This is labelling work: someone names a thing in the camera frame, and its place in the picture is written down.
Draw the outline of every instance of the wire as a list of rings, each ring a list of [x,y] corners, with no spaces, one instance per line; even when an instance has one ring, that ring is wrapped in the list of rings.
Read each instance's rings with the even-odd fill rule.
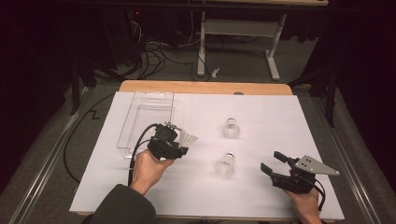
[[[66,150],[67,150],[67,146],[69,145],[70,139],[72,138],[72,136],[74,135],[74,133],[76,132],[76,129],[78,128],[78,126],[81,124],[81,122],[84,120],[85,117],[87,117],[87,115],[92,112],[93,108],[96,107],[97,105],[99,105],[100,103],[102,103],[105,99],[109,98],[110,96],[114,95],[115,93],[111,93],[108,96],[104,97],[103,99],[101,99],[100,101],[96,102],[93,106],[91,106],[88,111],[82,116],[82,118],[78,121],[77,125],[74,127],[73,131],[70,133],[70,136],[68,137],[66,143],[64,144],[64,168],[66,169],[66,172],[70,175],[70,177],[76,181],[78,184],[80,183],[80,180],[78,178],[76,178],[70,171],[68,165],[67,165],[67,158],[66,158]]]
[[[158,127],[158,124],[150,124],[143,132],[140,134],[139,139],[137,139],[136,145],[134,146],[134,152],[132,153],[131,163],[129,164],[129,175],[128,175],[128,186],[131,186],[132,180],[134,178],[134,156],[136,155],[137,149],[144,143],[140,143],[142,138],[145,136],[146,132],[152,127]]]
[[[322,189],[320,189],[318,186],[315,185],[315,183],[312,183],[312,182],[309,181],[308,179],[306,179],[306,178],[304,178],[304,177],[301,177],[301,179],[305,180],[307,183],[309,183],[310,185],[312,185],[312,187],[314,187],[314,188],[320,193],[320,195],[322,196],[321,202],[320,202],[320,204],[319,204],[319,206],[318,206],[318,211],[321,212],[322,207],[323,207],[323,204],[324,204],[324,202],[325,202],[325,200],[326,200],[326,191],[325,191],[325,189],[323,188],[323,185],[322,185],[317,179],[315,179],[315,181],[318,182],[318,183],[320,184],[320,186],[322,187]]]

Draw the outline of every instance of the dark jacket sleeve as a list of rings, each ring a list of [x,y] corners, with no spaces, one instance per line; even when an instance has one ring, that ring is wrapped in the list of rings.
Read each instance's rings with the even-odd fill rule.
[[[155,215],[154,206],[143,195],[117,185],[96,209],[91,224],[148,224],[153,222]]]

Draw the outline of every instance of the gray carpet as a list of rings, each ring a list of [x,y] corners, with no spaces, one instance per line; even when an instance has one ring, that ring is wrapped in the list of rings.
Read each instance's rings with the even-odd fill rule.
[[[268,67],[262,57],[263,46],[270,44],[268,40],[261,39],[253,43],[226,43],[222,50],[214,50],[220,46],[216,40],[212,42],[207,51],[206,66],[212,71],[220,68],[216,78],[209,81],[231,82],[260,82],[272,83]],[[315,42],[299,43],[295,39],[281,41],[276,52],[276,64],[281,76],[279,83],[287,83],[297,78],[303,71]],[[148,79],[158,80],[192,80],[196,71],[197,48],[188,47],[170,49],[163,47],[163,52],[169,59],[161,72]],[[192,71],[189,63],[193,62]],[[113,80],[98,78],[99,84],[93,90],[87,91],[86,104],[78,114],[78,120],[73,122],[71,132],[67,137],[66,160],[70,172],[77,179],[81,179],[89,157],[91,156],[97,136],[106,119],[112,96],[120,86]],[[348,163],[354,168],[358,180],[367,192],[370,204],[373,206],[377,217],[382,223],[396,223],[393,211],[396,211],[394,191],[388,185],[386,178],[379,171],[367,147],[361,140],[359,133],[348,115],[342,96],[337,92],[334,110],[335,128],[330,128],[323,118],[322,99],[311,98],[307,88],[296,88],[294,94],[299,96],[306,120],[313,134],[314,140],[323,161],[340,170],[343,175],[332,177],[337,198],[341,204],[346,220],[337,223],[378,223],[371,221],[364,212],[364,206],[357,200],[356,190],[353,190],[353,179],[347,175],[348,166],[340,156],[340,146],[347,149]],[[36,141],[23,159],[12,180],[0,196],[0,223],[8,223],[14,215],[18,205],[26,194],[26,190],[40,171],[43,161],[57,145],[57,140],[63,129],[71,119],[70,90],[65,93],[67,102],[51,118],[44,127]],[[45,187],[40,192],[40,197],[35,206],[26,216],[25,223],[81,223],[82,216],[70,213],[69,207],[74,198],[78,183],[66,172],[63,155],[54,164],[49,179],[44,182]],[[164,220],[158,223],[195,223],[195,220]],[[257,223],[253,221],[223,221],[221,223]]]

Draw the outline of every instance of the human hand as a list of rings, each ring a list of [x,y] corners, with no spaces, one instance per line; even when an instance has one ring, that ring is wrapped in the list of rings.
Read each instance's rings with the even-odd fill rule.
[[[294,212],[304,224],[321,224],[318,213],[318,191],[311,189],[306,194],[296,194],[283,189],[291,198]]]
[[[175,160],[159,161],[149,150],[136,155],[134,159],[134,176],[130,188],[145,195],[163,176],[165,169]]]

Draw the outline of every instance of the white paper sheet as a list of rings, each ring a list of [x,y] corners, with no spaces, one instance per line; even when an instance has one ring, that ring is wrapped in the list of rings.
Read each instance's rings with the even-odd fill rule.
[[[115,185],[127,183],[129,160],[117,149],[120,131],[133,99],[117,92],[78,192],[72,212],[94,212]],[[222,134],[228,118],[236,119],[241,134]],[[176,93],[173,123],[199,137],[186,156],[169,167],[146,197],[159,216],[289,218],[295,217],[290,199],[260,169],[261,162],[275,173],[289,174],[289,166],[274,158],[309,155],[319,161],[315,142],[296,96],[246,96]],[[216,173],[217,160],[235,155],[235,173]],[[326,189],[322,218],[344,219],[326,175],[317,175]]]

